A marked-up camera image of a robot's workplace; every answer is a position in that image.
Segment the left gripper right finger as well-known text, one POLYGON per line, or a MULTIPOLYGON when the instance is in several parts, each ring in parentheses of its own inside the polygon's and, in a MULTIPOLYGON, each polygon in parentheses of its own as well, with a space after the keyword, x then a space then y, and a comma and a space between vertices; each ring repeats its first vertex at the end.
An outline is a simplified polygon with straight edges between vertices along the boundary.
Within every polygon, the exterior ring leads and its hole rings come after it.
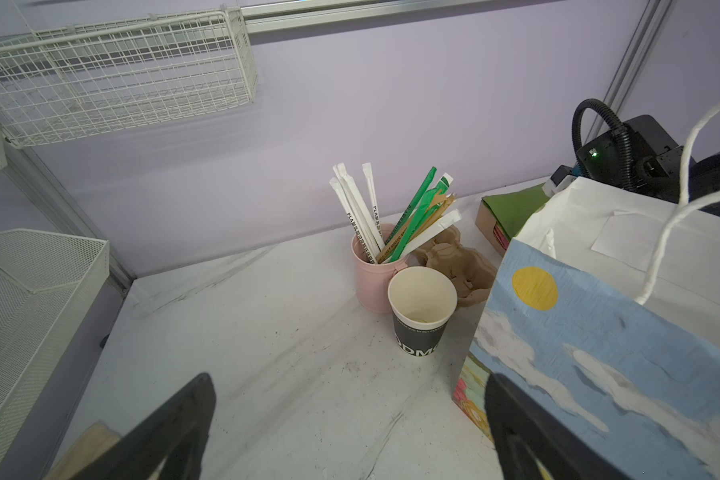
POLYGON ((486 416, 506 479, 625 479, 508 377, 488 377, 486 416))

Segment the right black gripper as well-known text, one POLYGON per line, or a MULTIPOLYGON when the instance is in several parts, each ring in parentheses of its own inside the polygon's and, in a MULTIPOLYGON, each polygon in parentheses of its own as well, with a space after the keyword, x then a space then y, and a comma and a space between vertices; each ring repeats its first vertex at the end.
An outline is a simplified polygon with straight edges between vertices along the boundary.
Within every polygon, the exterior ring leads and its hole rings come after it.
POLYGON ((604 102, 586 99, 574 111, 571 132, 575 165, 558 167, 543 185, 547 196, 579 177, 654 198, 678 196, 683 147, 654 117, 640 115, 623 121, 604 102), (604 121, 607 131, 584 143, 581 121, 587 110, 604 121))

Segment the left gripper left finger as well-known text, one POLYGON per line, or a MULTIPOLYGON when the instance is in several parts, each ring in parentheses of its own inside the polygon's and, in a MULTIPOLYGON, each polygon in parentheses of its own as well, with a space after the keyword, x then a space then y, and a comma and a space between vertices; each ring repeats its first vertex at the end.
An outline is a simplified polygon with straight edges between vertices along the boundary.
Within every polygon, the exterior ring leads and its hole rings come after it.
POLYGON ((198 479, 216 406, 210 375, 195 376, 75 479, 198 479))

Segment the green napkin stack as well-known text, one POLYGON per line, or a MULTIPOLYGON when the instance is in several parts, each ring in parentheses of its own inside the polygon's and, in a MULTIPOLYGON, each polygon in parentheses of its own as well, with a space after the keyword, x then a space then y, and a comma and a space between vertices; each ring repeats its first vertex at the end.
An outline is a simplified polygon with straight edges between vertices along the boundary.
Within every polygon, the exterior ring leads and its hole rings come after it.
POLYGON ((489 195, 482 199, 508 239, 514 238, 530 216, 548 200, 549 196, 544 192, 542 184, 516 192, 489 195))

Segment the green paper gift bag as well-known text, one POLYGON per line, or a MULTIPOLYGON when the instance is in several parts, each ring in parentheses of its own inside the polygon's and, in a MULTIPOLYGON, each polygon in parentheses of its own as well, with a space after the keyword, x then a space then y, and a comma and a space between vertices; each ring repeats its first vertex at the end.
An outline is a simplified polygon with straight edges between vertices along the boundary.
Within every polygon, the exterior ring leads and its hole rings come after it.
POLYGON ((588 178, 510 242, 453 393, 491 440, 504 376, 635 479, 720 479, 720 189, 670 201, 588 178))

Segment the stacked paper coffee cup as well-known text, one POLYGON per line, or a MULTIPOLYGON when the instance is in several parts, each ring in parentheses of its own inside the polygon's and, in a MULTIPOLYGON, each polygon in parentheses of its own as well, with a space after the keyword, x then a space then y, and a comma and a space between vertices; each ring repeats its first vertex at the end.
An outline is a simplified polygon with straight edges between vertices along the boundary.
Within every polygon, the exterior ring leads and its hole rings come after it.
POLYGON ((435 269, 407 267, 391 279, 387 298, 399 347, 414 357, 433 353, 457 308, 451 280, 435 269))

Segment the pink napkin stack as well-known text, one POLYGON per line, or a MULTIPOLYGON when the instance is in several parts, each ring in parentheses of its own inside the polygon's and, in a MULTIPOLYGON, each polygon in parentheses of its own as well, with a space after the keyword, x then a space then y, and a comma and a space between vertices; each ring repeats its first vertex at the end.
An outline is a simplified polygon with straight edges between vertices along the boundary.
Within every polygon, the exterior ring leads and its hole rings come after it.
POLYGON ((499 223, 496 223, 493 227, 493 234, 496 238, 498 244, 502 248, 503 251, 506 251, 509 247, 509 243, 511 241, 511 238, 508 237, 502 228, 502 226, 499 223))

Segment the cardboard napkin box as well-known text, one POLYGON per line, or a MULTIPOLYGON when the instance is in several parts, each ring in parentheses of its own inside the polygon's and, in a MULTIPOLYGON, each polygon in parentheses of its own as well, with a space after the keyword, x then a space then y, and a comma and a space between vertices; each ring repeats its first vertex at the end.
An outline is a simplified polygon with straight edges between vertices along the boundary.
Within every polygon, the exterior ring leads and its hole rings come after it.
POLYGON ((493 248, 496 250, 496 252, 501 257, 503 257, 505 255, 506 251, 502 250, 502 248, 498 244, 498 242, 493 234, 493 227, 496 223, 500 224, 500 222, 496 219, 496 217, 495 217, 494 213, 491 211, 491 209, 483 201, 481 201, 479 209, 478 209, 475 224, 476 224, 478 230, 483 234, 483 236, 493 246, 493 248))

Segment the brown pulp cup carriers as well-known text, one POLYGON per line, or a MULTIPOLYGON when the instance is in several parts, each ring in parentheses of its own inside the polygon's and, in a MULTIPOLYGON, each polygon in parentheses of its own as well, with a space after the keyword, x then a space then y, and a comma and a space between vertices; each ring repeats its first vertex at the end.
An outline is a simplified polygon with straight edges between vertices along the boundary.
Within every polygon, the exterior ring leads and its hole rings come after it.
POLYGON ((459 308, 484 303, 489 298, 498 269, 477 250, 461 243, 461 233, 451 226, 413 251, 421 266, 439 271, 454 285, 459 308))

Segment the white mesh two-tier shelf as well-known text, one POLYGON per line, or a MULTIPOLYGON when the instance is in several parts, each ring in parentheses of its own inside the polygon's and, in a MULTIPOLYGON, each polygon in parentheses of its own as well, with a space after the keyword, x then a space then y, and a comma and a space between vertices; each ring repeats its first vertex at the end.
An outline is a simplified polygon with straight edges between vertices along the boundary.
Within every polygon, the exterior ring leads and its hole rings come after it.
POLYGON ((106 240, 0 232, 0 464, 109 276, 106 240))

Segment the pink straw holder cup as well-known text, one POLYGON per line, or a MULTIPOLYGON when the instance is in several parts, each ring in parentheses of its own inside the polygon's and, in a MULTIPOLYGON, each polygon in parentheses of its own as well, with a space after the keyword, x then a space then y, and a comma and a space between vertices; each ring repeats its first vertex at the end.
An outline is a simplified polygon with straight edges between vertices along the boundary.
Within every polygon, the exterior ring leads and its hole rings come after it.
POLYGON ((391 314, 388 286, 392 278, 409 266, 408 256, 392 263, 373 264, 367 261, 364 247, 357 236, 352 239, 356 296, 360 304, 376 314, 391 314))

